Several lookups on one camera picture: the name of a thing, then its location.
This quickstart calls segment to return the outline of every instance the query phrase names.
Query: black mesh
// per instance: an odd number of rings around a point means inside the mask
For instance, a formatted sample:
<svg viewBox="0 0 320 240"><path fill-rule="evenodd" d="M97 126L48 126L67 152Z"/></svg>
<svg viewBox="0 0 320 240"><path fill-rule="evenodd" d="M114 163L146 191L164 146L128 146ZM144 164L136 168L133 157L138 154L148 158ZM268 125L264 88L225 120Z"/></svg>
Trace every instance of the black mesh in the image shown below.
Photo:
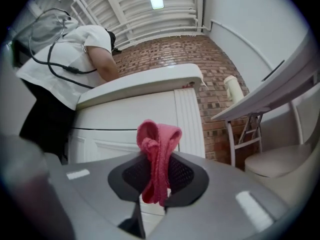
<svg viewBox="0 0 320 240"><path fill-rule="evenodd" d="M190 167L170 156L168 179L172 195L188 186L194 176L194 171Z"/></svg>
<svg viewBox="0 0 320 240"><path fill-rule="evenodd" d="M151 166L147 157L125 169L122 173L122 178L124 181L136 189L139 193L145 189L150 177Z"/></svg>

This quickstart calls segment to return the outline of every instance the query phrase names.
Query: person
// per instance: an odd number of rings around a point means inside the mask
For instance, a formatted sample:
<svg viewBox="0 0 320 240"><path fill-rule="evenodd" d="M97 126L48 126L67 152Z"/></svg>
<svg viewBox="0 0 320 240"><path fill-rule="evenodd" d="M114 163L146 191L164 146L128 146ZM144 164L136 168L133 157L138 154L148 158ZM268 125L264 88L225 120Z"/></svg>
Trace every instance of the person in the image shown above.
<svg viewBox="0 0 320 240"><path fill-rule="evenodd" d="M74 74L52 66L54 72L67 79L90 87L119 78L112 57L115 36L98 25L79 26L55 44L51 63L71 66L88 74ZM47 61L50 45L36 55ZM65 143L75 117L80 95L89 89L54 76L48 65L29 59L16 73L35 96L36 102L29 112L20 137L40 146L43 152L53 153L62 160Z"/></svg>

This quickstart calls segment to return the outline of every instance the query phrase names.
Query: white ceiling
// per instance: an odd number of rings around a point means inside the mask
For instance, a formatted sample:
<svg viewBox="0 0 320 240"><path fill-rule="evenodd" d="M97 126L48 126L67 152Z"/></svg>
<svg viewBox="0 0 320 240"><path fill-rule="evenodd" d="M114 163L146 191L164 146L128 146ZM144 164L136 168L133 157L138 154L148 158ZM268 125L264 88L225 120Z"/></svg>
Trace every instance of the white ceiling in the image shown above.
<svg viewBox="0 0 320 240"><path fill-rule="evenodd" d="M201 32L203 0L163 0L153 10L150 0L30 0L13 24L19 31L49 8L67 10L83 25L101 25L116 35L119 49L172 33Z"/></svg>

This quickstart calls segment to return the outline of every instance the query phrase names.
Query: pink cloth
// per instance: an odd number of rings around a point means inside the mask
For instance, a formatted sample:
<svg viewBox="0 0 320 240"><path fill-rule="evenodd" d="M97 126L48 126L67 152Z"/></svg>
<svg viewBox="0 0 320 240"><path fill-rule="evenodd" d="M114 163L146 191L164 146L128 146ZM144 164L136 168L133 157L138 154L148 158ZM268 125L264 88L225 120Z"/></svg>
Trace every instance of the pink cloth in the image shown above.
<svg viewBox="0 0 320 240"><path fill-rule="evenodd" d="M168 164L178 145L182 131L179 127L145 120L137 130L136 143L151 162L151 179L142 192L142 200L164 206L168 197Z"/></svg>

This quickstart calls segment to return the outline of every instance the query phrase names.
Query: dark hair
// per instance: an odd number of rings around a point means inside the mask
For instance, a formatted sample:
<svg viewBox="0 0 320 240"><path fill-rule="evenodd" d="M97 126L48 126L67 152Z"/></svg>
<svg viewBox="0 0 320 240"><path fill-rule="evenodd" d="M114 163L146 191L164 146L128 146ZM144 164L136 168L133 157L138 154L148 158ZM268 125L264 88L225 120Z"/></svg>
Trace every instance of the dark hair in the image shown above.
<svg viewBox="0 0 320 240"><path fill-rule="evenodd" d="M108 31L106 28L105 30L109 33L110 35L110 39L111 39L111 49L114 50L115 49L115 41L116 41L116 35L111 32L111 31Z"/></svg>

